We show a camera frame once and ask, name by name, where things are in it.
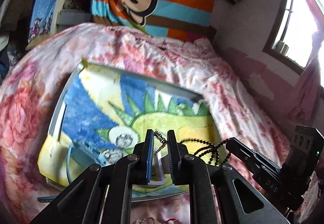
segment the green spike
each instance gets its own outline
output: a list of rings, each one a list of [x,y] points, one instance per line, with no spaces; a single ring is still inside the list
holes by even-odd
[[[161,113],[166,112],[165,105],[163,103],[163,100],[162,100],[162,97],[161,97],[160,94],[158,95],[158,111],[161,112]]]
[[[199,106],[197,116],[205,116],[208,114],[210,114],[209,109],[207,108],[207,106],[204,103],[201,103]]]
[[[144,96],[144,111],[145,111],[145,113],[153,113],[153,112],[155,112],[154,105],[153,105],[150,97],[148,96],[147,92],[146,92],[146,94]]]
[[[180,103],[178,107],[181,109],[184,116],[195,116],[188,103]]]
[[[169,105],[167,107],[167,112],[170,114],[173,114],[173,115],[179,114],[179,112],[177,110],[177,106],[172,99],[170,99],[170,101],[169,101]]]
[[[109,131],[110,131],[110,129],[98,129],[98,130],[96,130],[96,132],[98,134],[100,134],[100,136],[102,138],[104,138],[105,140],[107,140],[107,141],[109,141],[109,139],[108,139],[108,133],[109,133]]]
[[[126,94],[127,101],[134,113],[134,116],[139,116],[142,114],[142,111],[137,107],[136,103],[132,100],[132,98]]]
[[[121,110],[119,107],[117,107],[113,103],[111,103],[109,101],[108,101],[108,103],[115,110],[115,112],[118,115],[118,117],[123,120],[124,124],[126,124],[127,126],[130,126],[130,124],[132,123],[134,117],[133,116],[130,116],[128,113],[124,112],[123,110]]]

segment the brown stripe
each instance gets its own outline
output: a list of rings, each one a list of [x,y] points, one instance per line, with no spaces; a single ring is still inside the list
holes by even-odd
[[[209,27],[200,26],[176,19],[169,19],[156,15],[150,15],[146,18],[147,25],[159,26],[170,29],[179,29],[186,32],[193,32],[200,35],[208,35],[210,32]]]
[[[91,21],[97,24],[105,25],[105,26],[120,26],[120,24],[111,22],[108,18],[106,17],[100,17],[100,16],[91,16]]]

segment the gold chain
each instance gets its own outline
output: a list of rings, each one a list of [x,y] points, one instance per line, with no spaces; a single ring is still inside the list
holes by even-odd
[[[160,152],[167,144],[167,140],[158,131],[154,132],[154,136],[161,142],[162,145],[159,147],[158,150],[154,152],[153,156]]]

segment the window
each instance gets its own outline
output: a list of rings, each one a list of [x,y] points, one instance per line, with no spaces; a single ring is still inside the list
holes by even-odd
[[[316,21],[306,0],[281,0],[272,33],[263,51],[301,74],[312,51],[312,35],[316,31]],[[320,49],[319,61],[323,66],[321,69],[323,86],[324,50],[322,49]]]

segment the bedspread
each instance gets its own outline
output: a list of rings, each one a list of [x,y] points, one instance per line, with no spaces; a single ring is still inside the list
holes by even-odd
[[[69,28],[30,51],[0,88],[0,198],[17,223],[28,223],[54,195],[37,168],[57,99],[82,57],[179,84],[207,100],[222,139],[237,137],[282,164],[289,142],[258,107],[241,81],[207,39],[194,43],[152,37],[127,27],[84,23]],[[231,163],[257,187],[237,158]],[[187,195],[135,204],[132,223],[153,217],[188,220]]]

